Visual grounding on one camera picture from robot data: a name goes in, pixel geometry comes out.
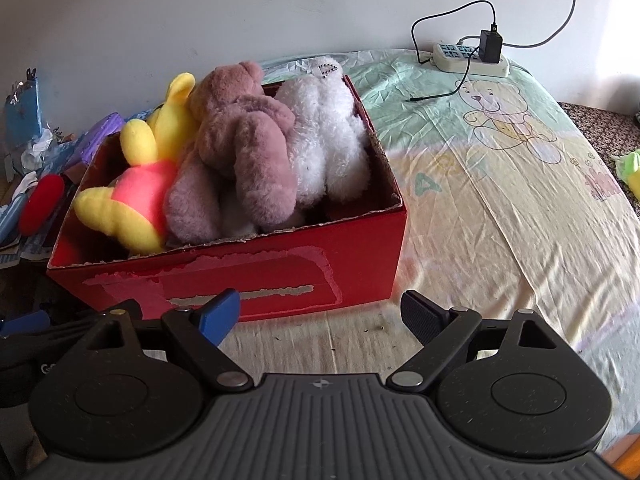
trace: red cardboard box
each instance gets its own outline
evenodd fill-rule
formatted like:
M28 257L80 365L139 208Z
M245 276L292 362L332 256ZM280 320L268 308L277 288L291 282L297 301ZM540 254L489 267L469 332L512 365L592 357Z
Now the red cardboard box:
M351 81L345 78L345 83L371 141L372 178L361 199L325 204L328 218L315 225L132 258L115 240L83 226L70 209L48 275L96 310L133 298L146 319L178 305L203 304L227 287L242 293L241 320L389 298L406 207L369 116ZM273 95L276 88L265 86L265 92ZM118 136L108 137L79 191L107 186L126 167Z

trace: silver screw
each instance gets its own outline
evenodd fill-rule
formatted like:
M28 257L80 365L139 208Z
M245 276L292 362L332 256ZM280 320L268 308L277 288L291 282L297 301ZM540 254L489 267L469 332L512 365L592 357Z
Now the silver screw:
M404 388L411 388L412 386L420 386L424 378L418 372L411 372L409 370L403 370L396 372L391 376L391 382L396 386L402 386Z
M244 372L222 372L216 381L227 388L240 388L249 382L249 377Z

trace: white fluffy stuffed animal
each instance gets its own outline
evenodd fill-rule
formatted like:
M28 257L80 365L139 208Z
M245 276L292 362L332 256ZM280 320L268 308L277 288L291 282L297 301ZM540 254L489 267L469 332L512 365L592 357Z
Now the white fluffy stuffed animal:
M365 125L353 113L340 63L318 57L311 67L311 75L285 81L275 96L296 116L286 137L300 208L313 206L325 193L339 202L354 200L370 175Z

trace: teddy bear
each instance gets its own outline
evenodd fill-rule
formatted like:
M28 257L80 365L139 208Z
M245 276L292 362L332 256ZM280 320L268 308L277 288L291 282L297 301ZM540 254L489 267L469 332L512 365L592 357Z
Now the teddy bear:
M342 80L340 63L318 57L310 64L311 74L283 82L275 95L296 116L286 136L302 209L325 194L342 203L354 200L370 177L366 128L354 115L353 95Z
M164 196L174 182L183 147L193 141L198 123L186 106L195 78L174 78L164 104L148 120L132 119L120 133L120 147L130 168L113 187L81 191L73 202L87 227L115 237L133 254L164 249L167 236Z
M542 162L560 162L560 151L553 144L558 140L556 134L529 113L529 105L516 85L469 80L460 87L459 94L474 108L464 115L464 120L485 146L492 150L510 150L524 144L531 155Z
M228 205L236 218L245 213L246 218L238 219L243 232L252 230L248 222L269 229L294 212L296 182L284 132L292 129L295 117L264 95L263 76L251 61L220 66L189 97L200 128L164 200L169 229L182 243L220 238L228 217L221 205ZM220 200L223 188L233 182L240 208L232 196Z

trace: purple object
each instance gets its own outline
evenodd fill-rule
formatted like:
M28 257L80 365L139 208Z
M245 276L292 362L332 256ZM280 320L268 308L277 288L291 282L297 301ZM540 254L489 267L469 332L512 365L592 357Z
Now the purple object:
M80 142L78 142L74 154L69 158L65 169L71 168L78 162L89 166L104 138L115 132L119 132L124 124L124 119L120 117L120 114L117 112L95 123L94 126L84 134L82 139L80 139Z

